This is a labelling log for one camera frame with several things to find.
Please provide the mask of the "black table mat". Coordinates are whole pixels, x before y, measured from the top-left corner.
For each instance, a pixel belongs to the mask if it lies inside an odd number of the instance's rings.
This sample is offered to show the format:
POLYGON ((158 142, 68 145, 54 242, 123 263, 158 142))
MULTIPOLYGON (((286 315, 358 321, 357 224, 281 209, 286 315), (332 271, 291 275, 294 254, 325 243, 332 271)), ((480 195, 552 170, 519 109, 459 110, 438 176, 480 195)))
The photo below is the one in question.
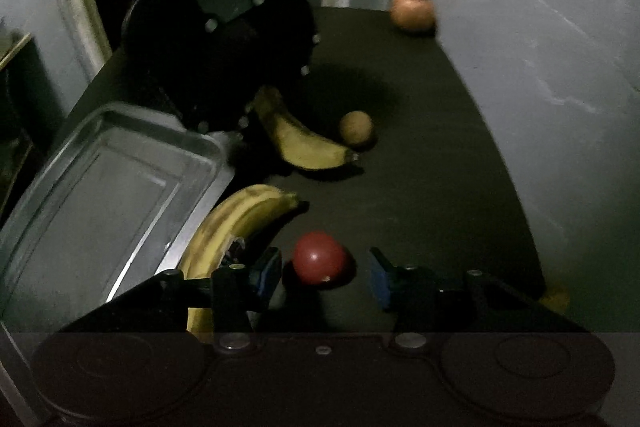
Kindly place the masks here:
MULTIPOLYGON (((286 267, 264 329, 283 335, 389 329, 392 317, 372 291, 372 247, 394 265, 423 265, 440 277, 486 271, 540 302, 546 283, 506 164, 434 38, 393 28, 380 11, 321 8, 314 18, 319 44, 303 77, 276 89, 281 107, 332 138, 340 119, 361 109, 372 117, 374 132, 361 159, 310 171, 278 156, 270 122, 252 120, 243 130, 232 156, 233 186, 271 181, 307 205, 273 230, 276 242, 292 251, 300 236, 318 230, 349 254, 331 283, 306 284, 286 267)), ((121 48, 90 83, 62 133, 110 102, 164 110, 142 95, 135 73, 121 48)))

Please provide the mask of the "metal tray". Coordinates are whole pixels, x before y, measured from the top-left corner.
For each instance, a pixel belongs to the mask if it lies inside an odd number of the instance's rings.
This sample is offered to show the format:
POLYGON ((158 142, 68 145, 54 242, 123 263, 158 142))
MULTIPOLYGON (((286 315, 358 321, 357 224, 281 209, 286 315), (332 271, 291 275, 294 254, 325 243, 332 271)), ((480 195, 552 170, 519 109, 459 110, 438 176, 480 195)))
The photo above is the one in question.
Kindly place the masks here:
POLYGON ((174 269, 233 178, 235 139, 124 103, 86 117, 1 231, 1 326, 52 333, 174 269))

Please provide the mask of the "red tomato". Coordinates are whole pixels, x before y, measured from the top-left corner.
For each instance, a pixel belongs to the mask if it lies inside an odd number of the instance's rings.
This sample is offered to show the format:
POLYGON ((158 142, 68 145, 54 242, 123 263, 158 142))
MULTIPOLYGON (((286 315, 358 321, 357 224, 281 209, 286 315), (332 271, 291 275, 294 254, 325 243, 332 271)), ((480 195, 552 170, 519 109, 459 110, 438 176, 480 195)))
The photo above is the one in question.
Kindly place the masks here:
POLYGON ((292 265, 299 280, 306 284, 329 283, 344 270, 346 251, 331 235, 308 232, 296 242, 292 265))

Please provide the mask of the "reddish brown apple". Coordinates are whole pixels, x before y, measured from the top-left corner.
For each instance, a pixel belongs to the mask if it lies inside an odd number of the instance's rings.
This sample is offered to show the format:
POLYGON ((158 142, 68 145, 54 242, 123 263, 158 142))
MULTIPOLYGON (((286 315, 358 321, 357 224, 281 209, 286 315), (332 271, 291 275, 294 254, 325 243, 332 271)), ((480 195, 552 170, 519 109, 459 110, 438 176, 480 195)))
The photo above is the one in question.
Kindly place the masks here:
POLYGON ((432 0, 392 0, 390 20, 403 30, 427 31, 436 23, 432 0))

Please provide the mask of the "small tan round fruit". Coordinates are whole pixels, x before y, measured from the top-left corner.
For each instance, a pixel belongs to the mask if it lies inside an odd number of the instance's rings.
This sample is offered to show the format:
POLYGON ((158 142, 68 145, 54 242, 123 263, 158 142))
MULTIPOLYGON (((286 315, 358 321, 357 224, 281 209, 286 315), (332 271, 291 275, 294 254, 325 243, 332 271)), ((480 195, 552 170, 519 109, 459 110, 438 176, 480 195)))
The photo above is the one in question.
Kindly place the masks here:
POLYGON ((373 121, 361 110, 349 112, 341 119, 341 136, 347 144, 357 145, 367 142, 372 133, 373 121))

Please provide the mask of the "yellow ripe banana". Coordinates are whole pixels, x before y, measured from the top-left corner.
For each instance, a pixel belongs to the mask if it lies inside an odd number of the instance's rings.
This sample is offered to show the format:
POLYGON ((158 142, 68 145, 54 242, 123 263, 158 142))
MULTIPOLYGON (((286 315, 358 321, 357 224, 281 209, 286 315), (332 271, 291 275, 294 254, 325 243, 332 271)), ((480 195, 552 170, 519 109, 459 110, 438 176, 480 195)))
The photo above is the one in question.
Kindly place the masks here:
MULTIPOLYGON (((232 248, 250 249, 247 241, 251 235, 297 206, 296 194, 273 185, 255 184, 242 188, 212 210, 201 223, 182 255, 179 270, 189 279, 212 273, 232 248)), ((252 344, 252 331, 218 335, 203 343, 211 343, 222 352, 240 352, 252 344)))

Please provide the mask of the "green-yellow banana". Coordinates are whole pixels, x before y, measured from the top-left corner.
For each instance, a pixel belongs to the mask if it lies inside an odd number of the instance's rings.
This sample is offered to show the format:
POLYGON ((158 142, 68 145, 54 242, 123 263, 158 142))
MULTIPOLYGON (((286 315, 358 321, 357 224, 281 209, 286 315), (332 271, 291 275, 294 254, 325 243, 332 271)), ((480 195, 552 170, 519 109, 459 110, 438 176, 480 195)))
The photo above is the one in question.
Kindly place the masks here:
POLYGON ((303 127, 297 120, 275 113, 273 139, 282 159, 305 170, 328 170, 352 164, 357 153, 303 127))

